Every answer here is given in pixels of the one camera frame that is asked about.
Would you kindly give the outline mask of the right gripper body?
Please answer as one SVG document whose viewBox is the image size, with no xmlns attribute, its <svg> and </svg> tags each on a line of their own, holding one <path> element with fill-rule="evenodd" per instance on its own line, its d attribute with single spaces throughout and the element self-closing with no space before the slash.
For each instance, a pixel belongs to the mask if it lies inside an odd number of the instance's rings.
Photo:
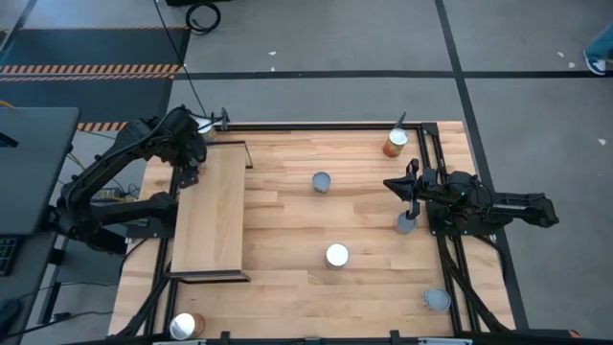
<svg viewBox="0 0 613 345">
<path fill-rule="evenodd" d="M 417 177 L 419 168 L 420 161 L 417 158 L 413 158 L 406 167 L 407 177 L 412 177 L 408 192 L 410 207 L 405 213 L 405 217 L 409 220 L 416 220 L 420 214 L 419 199 L 433 200 L 436 198 L 434 193 L 441 189 L 439 169 L 426 168 L 423 170 L 422 175 Z"/>
</svg>

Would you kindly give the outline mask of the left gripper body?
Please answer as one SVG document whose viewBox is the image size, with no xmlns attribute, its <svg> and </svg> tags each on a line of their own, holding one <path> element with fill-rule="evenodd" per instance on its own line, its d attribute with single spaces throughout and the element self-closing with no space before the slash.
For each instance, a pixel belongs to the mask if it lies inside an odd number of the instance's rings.
<svg viewBox="0 0 613 345">
<path fill-rule="evenodd" d="M 185 105 L 172 109 L 165 116 L 161 129 L 169 136 L 161 153 L 163 161 L 179 167 L 206 160 L 206 142 L 198 132 L 198 123 L 192 112 Z"/>
</svg>

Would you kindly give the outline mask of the tan labelled tin can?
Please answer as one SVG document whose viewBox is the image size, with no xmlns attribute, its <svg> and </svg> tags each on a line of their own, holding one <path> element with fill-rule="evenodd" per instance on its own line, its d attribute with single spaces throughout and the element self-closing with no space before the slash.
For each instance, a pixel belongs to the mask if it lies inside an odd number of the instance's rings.
<svg viewBox="0 0 613 345">
<path fill-rule="evenodd" d="M 217 140 L 217 132 L 212 120 L 196 118 L 198 123 L 198 133 L 201 134 L 207 142 Z"/>
</svg>

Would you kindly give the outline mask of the shiny-topped tin can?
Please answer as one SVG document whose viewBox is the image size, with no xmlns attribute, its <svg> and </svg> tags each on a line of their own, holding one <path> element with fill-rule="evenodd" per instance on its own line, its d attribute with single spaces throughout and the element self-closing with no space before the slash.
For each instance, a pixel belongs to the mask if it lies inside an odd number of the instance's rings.
<svg viewBox="0 0 613 345">
<path fill-rule="evenodd" d="M 349 249 L 345 245 L 333 243 L 326 249 L 325 266 L 332 270 L 341 269 L 348 263 L 349 257 Z"/>
</svg>

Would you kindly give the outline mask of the blue can with pink label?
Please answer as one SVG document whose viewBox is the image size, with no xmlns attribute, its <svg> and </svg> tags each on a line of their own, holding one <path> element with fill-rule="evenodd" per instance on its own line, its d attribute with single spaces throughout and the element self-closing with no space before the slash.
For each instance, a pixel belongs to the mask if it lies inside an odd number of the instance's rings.
<svg viewBox="0 0 613 345">
<path fill-rule="evenodd" d="M 451 297 L 440 288 L 432 288 L 422 294 L 425 306 L 432 311 L 448 311 L 451 307 Z"/>
</svg>

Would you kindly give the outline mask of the orange can with shiny top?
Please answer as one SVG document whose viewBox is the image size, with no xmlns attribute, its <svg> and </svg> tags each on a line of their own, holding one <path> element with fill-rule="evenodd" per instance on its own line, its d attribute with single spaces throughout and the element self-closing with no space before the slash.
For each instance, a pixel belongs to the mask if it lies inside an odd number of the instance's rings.
<svg viewBox="0 0 613 345">
<path fill-rule="evenodd" d="M 199 313 L 180 313 L 170 322 L 170 337 L 174 340 L 188 340 L 200 337 L 206 328 L 206 320 Z"/>
</svg>

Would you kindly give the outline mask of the wooden shelf board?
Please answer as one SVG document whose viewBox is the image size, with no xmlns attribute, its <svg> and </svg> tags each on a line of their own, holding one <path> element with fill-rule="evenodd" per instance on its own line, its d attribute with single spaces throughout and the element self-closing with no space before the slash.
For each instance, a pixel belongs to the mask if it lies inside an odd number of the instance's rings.
<svg viewBox="0 0 613 345">
<path fill-rule="evenodd" d="M 170 273 L 242 270 L 244 146 L 213 146 L 205 162 L 198 183 L 179 195 Z"/>
</svg>

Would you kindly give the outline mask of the orange labelled tin can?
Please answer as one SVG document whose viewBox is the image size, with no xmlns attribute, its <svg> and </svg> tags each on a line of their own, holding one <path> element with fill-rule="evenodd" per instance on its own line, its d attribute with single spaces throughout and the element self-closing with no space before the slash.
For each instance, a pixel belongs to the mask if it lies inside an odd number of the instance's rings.
<svg viewBox="0 0 613 345">
<path fill-rule="evenodd" d="M 383 153 L 390 158 L 400 156 L 403 148 L 408 143 L 408 133 L 402 128 L 393 128 L 383 145 Z"/>
</svg>

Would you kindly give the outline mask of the black mat with hazard stripes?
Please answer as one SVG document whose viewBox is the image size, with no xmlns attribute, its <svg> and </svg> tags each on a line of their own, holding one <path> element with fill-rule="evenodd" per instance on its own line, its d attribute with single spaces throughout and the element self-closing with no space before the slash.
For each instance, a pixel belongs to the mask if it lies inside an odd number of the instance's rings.
<svg viewBox="0 0 613 345">
<path fill-rule="evenodd" d="M 170 74 L 190 32 L 180 26 L 22 29 L 0 57 L 0 74 Z"/>
<path fill-rule="evenodd" d="M 76 107 L 79 129 L 109 131 L 162 117 L 172 75 L 0 77 L 0 100 L 15 107 Z"/>
</svg>

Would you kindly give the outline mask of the black box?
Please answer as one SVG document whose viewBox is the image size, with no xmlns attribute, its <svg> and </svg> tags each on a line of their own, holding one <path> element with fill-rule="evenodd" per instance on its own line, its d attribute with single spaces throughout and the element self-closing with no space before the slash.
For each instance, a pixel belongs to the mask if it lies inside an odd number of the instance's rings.
<svg viewBox="0 0 613 345">
<path fill-rule="evenodd" d="M 170 7 L 191 6 L 200 3 L 229 2 L 232 0 L 164 0 Z"/>
</svg>

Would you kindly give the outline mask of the dark grey desk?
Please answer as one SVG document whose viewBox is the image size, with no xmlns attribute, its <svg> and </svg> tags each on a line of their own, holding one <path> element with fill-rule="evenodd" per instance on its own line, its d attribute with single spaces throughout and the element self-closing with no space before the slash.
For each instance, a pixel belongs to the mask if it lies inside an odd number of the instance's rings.
<svg viewBox="0 0 613 345">
<path fill-rule="evenodd" d="M 30 236 L 43 219 L 79 123 L 75 107 L 0 108 L 0 235 Z"/>
</svg>

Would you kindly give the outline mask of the black keyboard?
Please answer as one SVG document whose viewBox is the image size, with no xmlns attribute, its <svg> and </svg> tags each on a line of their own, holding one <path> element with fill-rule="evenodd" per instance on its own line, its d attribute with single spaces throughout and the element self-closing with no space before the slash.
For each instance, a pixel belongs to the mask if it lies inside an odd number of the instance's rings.
<svg viewBox="0 0 613 345">
<path fill-rule="evenodd" d="M 11 274 L 22 243 L 22 237 L 0 235 L 0 276 Z"/>
</svg>

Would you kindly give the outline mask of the person's leg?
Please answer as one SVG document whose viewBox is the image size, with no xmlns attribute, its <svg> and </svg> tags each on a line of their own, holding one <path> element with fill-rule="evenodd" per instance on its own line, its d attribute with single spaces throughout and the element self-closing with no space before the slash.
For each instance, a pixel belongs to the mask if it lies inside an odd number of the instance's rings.
<svg viewBox="0 0 613 345">
<path fill-rule="evenodd" d="M 592 59 L 613 58 L 613 21 L 592 39 L 584 53 Z"/>
</svg>

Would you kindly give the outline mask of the black rounded desk object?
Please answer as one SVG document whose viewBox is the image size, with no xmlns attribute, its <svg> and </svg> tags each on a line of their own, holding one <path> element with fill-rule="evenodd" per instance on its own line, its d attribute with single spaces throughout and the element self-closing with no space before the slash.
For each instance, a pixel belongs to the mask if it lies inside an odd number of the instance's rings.
<svg viewBox="0 0 613 345">
<path fill-rule="evenodd" d="M 21 309 L 22 305 L 18 299 L 0 300 L 0 334 L 10 330 Z"/>
</svg>

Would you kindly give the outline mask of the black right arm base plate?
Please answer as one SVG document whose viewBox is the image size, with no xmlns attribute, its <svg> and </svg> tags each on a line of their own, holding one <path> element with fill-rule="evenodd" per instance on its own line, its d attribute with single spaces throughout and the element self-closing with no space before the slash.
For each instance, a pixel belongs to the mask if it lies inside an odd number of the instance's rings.
<svg viewBox="0 0 613 345">
<path fill-rule="evenodd" d="M 435 236 L 491 235 L 504 226 L 501 220 L 485 219 L 477 214 L 454 211 L 433 201 L 426 203 L 426 211 L 430 230 Z"/>
</svg>

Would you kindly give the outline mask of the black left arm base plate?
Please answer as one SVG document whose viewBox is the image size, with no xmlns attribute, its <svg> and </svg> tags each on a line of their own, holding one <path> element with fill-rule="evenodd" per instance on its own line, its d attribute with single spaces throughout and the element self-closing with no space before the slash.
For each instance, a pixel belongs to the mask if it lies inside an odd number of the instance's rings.
<svg viewBox="0 0 613 345">
<path fill-rule="evenodd" d="M 158 218 L 142 218 L 125 222 L 125 236 L 132 239 L 172 239 L 174 225 Z"/>
</svg>

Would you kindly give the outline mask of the black aluminium table frame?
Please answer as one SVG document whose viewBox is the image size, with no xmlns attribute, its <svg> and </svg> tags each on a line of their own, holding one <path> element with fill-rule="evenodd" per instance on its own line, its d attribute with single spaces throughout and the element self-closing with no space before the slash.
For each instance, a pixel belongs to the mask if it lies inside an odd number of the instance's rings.
<svg viewBox="0 0 613 345">
<path fill-rule="evenodd" d="M 420 201 L 417 227 L 394 230 L 409 210 L 383 185 L 403 177 L 413 158 L 442 173 L 476 175 L 463 125 L 408 123 L 400 156 L 383 145 L 389 122 L 232 123 L 217 141 L 246 141 L 254 168 L 246 169 L 242 271 L 248 283 L 188 285 L 171 279 L 173 240 L 137 248 L 125 262 L 113 315 L 125 326 L 105 345 L 152 345 L 174 340 L 170 322 L 199 313 L 207 339 L 219 345 L 401 345 L 419 337 L 455 337 L 473 345 L 576 345 L 568 332 L 518 331 L 501 323 L 486 305 L 510 308 L 503 279 L 493 270 L 493 251 L 476 236 L 435 236 Z M 325 172 L 329 191 L 317 193 L 312 176 Z M 168 188 L 179 200 L 178 173 L 154 159 L 143 191 Z M 349 249 L 341 269 L 325 266 L 329 245 Z M 428 309 L 422 294 L 444 289 L 448 311 Z"/>
</svg>

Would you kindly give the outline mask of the black desk leg frame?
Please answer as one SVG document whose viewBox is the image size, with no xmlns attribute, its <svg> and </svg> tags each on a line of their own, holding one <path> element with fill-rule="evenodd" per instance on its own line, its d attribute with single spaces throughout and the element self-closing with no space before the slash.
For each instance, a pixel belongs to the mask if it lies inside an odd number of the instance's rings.
<svg viewBox="0 0 613 345">
<path fill-rule="evenodd" d="M 37 319 L 37 323 L 39 325 L 44 325 L 51 322 L 57 297 L 61 289 L 61 282 L 57 280 L 57 275 L 65 258 L 67 244 L 68 240 L 59 235 L 57 237 L 54 249 L 52 250 L 48 263 L 48 267 L 50 268 L 49 283 L 47 288 L 44 290 L 44 300 Z"/>
</svg>

